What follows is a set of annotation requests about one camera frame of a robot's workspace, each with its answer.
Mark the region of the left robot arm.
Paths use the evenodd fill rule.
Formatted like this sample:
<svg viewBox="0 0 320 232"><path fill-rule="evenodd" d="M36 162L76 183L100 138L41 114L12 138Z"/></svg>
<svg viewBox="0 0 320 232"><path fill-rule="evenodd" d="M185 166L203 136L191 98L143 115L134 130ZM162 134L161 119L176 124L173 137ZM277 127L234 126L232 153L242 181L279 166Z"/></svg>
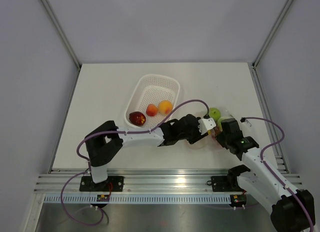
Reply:
<svg viewBox="0 0 320 232"><path fill-rule="evenodd" d="M108 186L108 163L123 148L172 146L182 140L194 144L206 137L208 131L215 126L213 118L195 117L191 114L146 130L122 129L114 121L107 121L84 139L89 156L90 185L97 191L103 191Z"/></svg>

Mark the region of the clear zip top bag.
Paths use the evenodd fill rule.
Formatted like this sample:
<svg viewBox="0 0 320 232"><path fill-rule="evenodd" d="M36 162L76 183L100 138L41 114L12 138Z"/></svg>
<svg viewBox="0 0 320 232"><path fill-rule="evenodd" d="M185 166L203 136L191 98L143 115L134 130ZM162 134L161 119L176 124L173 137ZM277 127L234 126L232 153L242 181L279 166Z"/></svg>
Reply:
<svg viewBox="0 0 320 232"><path fill-rule="evenodd" d="M222 132L221 121L228 118L233 118L232 114L224 106L211 107L209 109L209 116L215 121L216 126L208 132L208 135L194 144L189 144L188 141L185 144L193 150L220 150L223 147L216 140L216 135Z"/></svg>

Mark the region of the fake dark red apple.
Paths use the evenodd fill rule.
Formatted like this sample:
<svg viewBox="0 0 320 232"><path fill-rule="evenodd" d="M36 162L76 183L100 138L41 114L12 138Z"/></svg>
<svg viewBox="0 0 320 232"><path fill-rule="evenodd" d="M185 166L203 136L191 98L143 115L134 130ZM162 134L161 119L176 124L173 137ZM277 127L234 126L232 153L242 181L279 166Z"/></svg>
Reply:
<svg viewBox="0 0 320 232"><path fill-rule="evenodd" d="M129 114L129 121L136 126L142 126L146 122L146 117L143 113L135 111Z"/></svg>

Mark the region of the fake orange fruit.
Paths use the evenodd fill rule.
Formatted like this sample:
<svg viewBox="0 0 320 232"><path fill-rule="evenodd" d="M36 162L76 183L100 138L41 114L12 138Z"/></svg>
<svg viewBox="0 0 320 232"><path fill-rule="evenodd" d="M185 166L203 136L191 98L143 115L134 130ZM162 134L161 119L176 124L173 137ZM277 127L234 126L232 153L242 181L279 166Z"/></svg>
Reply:
<svg viewBox="0 0 320 232"><path fill-rule="evenodd" d="M162 115L168 115L172 112L173 105L168 100L163 100L158 104L158 112Z"/></svg>

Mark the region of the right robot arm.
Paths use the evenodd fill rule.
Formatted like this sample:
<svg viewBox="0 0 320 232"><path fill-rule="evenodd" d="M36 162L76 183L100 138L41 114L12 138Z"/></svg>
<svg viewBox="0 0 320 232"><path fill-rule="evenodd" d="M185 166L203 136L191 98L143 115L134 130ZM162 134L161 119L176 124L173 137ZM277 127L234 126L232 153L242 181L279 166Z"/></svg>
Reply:
<svg viewBox="0 0 320 232"><path fill-rule="evenodd" d="M242 165L229 169L227 185L244 190L264 207L278 232L315 230L315 204L308 190L300 190L266 158L265 148L250 136L245 137L235 118L221 121L216 135L219 144L235 155Z"/></svg>

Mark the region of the fake peach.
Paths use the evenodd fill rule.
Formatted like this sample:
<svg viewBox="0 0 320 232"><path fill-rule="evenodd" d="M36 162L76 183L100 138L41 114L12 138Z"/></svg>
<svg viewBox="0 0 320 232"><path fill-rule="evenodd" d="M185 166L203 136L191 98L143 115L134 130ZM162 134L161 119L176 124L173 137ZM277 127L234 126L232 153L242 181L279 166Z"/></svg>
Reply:
<svg viewBox="0 0 320 232"><path fill-rule="evenodd" d="M147 116L154 117L158 113L158 108L154 104L149 104L146 108Z"/></svg>

